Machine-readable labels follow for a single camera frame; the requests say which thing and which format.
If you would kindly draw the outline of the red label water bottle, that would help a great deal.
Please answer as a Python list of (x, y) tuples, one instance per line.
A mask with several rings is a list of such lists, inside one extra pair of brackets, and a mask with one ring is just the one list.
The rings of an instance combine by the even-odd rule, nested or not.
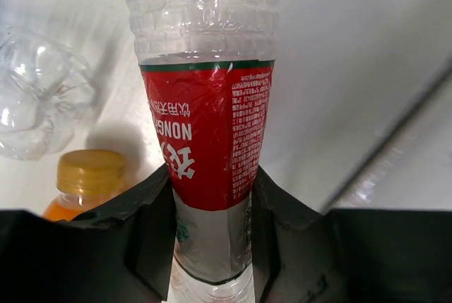
[(251, 190), (278, 0), (126, 0), (177, 223), (178, 302), (253, 302)]

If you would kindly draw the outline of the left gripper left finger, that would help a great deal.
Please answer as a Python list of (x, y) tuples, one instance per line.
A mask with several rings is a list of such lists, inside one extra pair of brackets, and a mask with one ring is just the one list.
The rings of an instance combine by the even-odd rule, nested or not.
[(165, 301), (174, 243), (165, 166), (70, 221), (3, 210), (1, 301)]

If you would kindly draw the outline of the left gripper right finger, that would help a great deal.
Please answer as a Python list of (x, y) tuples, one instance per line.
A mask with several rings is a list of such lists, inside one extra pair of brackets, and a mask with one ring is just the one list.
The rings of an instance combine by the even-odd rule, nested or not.
[(264, 170), (253, 184), (257, 302), (450, 302), (447, 211), (312, 210)]

